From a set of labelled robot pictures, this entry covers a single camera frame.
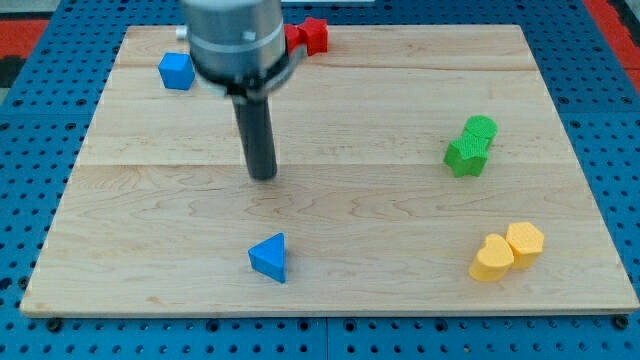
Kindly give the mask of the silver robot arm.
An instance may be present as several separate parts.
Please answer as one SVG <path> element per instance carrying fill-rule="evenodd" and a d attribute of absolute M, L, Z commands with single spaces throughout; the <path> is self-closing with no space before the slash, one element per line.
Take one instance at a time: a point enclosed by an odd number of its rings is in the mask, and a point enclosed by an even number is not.
<path fill-rule="evenodd" d="M 307 57 L 288 49 L 280 0 L 182 0 L 186 40 L 198 75 L 224 96 L 263 101 Z"/>

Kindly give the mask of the red block behind arm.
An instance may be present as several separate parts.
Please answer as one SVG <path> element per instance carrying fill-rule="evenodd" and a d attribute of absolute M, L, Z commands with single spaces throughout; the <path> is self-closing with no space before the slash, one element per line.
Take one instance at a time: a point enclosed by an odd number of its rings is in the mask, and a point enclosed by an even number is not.
<path fill-rule="evenodd" d="M 285 24 L 284 35 L 289 55 L 292 55 L 298 47 L 305 44 L 304 35 L 296 25 Z"/>

